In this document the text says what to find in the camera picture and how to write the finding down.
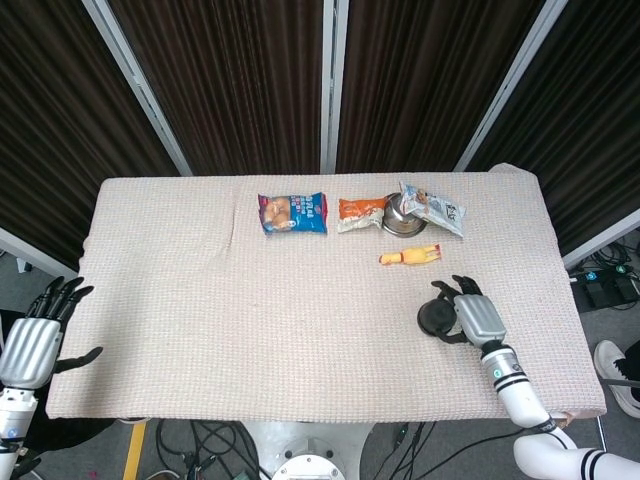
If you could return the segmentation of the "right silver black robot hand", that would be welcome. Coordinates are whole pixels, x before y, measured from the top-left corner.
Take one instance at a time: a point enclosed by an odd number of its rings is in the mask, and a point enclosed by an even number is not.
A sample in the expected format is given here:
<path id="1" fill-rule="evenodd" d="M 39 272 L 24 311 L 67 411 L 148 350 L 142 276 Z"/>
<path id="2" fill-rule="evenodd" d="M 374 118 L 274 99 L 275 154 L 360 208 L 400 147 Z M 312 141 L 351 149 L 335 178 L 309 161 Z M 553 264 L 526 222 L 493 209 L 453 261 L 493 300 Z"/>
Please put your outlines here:
<path id="1" fill-rule="evenodd" d="M 461 331 L 450 335 L 452 326 L 440 327 L 435 336 L 448 344 L 470 343 L 480 350 L 486 350 L 487 344 L 502 344 L 506 327 L 490 298 L 471 277 L 453 275 L 452 279 L 459 289 L 441 280 L 432 281 L 431 285 L 440 290 L 437 299 L 444 301 L 446 310 L 454 313 L 453 323 L 458 322 Z"/>

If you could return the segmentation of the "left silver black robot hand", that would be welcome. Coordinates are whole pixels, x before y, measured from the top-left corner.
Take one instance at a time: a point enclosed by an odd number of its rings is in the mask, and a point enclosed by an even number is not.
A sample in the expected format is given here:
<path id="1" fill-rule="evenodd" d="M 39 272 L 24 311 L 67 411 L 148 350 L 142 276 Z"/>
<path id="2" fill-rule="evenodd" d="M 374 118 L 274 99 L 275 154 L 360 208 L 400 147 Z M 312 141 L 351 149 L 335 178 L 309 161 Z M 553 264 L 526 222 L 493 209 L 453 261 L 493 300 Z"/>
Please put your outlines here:
<path id="1" fill-rule="evenodd" d="M 14 320 L 1 353 L 1 383 L 11 389 L 37 390 L 55 374 L 82 368 L 103 352 L 101 346 L 88 353 L 60 359 L 66 330 L 78 304 L 94 291 L 77 277 L 55 278 Z"/>

